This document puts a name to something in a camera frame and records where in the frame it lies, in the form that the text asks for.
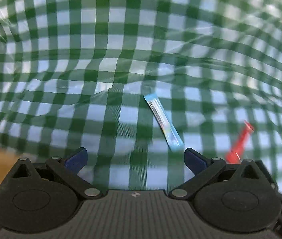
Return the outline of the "small red stick packet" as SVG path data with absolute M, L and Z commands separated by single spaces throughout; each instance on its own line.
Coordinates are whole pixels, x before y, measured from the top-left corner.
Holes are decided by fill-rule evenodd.
M 254 127 L 249 122 L 245 121 L 244 125 L 245 126 L 240 132 L 238 139 L 225 156 L 227 163 L 239 164 L 243 159 L 245 145 L 254 131 Z

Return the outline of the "light blue stick sachet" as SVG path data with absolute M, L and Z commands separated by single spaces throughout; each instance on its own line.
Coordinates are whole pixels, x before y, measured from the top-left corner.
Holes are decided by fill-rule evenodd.
M 147 102 L 156 121 L 158 122 L 170 150 L 176 152 L 183 149 L 184 143 L 170 118 L 167 116 L 157 95 L 154 93 L 147 94 L 144 96 L 144 100 Z

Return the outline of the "green checkered sofa cover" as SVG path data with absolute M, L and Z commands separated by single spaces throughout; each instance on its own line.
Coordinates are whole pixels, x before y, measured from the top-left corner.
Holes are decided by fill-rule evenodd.
M 147 94 L 206 157 L 251 123 L 282 193 L 282 0 L 0 0 L 1 148 L 84 147 L 100 189 L 170 190 L 192 173 Z

